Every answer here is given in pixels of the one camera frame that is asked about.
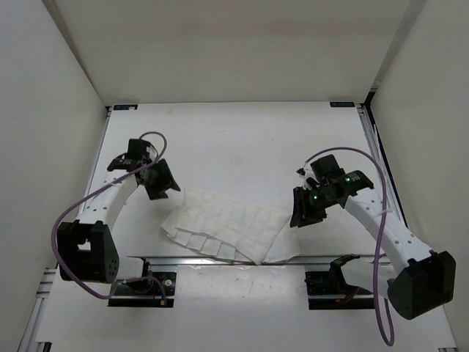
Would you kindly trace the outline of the white pleated skirt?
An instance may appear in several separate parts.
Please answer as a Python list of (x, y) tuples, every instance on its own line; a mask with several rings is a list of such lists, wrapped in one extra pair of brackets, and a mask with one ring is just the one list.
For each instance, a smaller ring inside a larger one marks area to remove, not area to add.
[(300, 254), (290, 220), (283, 210), (187, 188), (182, 205), (161, 227), (171, 241), (197, 254), (259, 265)]

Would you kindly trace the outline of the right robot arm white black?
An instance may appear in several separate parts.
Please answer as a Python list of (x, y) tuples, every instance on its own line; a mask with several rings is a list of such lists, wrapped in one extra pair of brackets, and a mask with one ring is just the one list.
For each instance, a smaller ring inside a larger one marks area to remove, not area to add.
[(350, 173), (325, 186), (294, 188), (290, 226), (317, 224), (325, 220), (327, 208), (344, 208), (376, 240), (393, 268), (373, 280), (372, 264), (348, 254), (330, 263), (329, 285), (337, 293), (352, 287), (379, 293), (401, 317), (412, 320), (452, 300), (456, 262), (447, 251), (435, 252), (419, 240), (383, 204), (370, 180)]

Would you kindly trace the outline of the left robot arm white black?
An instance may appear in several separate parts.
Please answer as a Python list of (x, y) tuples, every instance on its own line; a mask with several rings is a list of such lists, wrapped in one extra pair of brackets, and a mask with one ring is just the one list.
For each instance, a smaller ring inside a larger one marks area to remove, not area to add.
[(111, 232), (128, 198), (143, 186), (151, 200), (166, 199), (170, 189), (179, 191), (164, 158), (139, 173), (118, 180), (130, 170), (128, 160), (114, 160), (103, 181), (108, 188), (93, 196), (73, 222), (58, 226), (58, 253), (83, 282), (111, 284), (118, 278), (119, 255)]

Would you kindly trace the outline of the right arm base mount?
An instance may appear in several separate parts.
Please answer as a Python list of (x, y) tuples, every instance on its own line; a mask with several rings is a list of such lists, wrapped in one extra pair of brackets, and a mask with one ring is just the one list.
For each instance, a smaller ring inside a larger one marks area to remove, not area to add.
[(324, 270), (307, 269), (304, 282), (309, 310), (374, 309), (372, 293), (345, 282), (341, 267), (360, 257), (348, 254), (333, 260)]

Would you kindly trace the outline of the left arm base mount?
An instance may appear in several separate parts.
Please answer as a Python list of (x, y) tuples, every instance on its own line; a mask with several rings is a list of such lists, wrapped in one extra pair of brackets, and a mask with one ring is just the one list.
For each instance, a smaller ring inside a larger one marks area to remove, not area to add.
[(148, 259), (142, 259), (143, 275), (152, 276), (139, 282), (119, 286), (108, 300), (109, 307), (125, 308), (173, 308), (177, 286), (175, 268), (163, 268), (152, 265)]

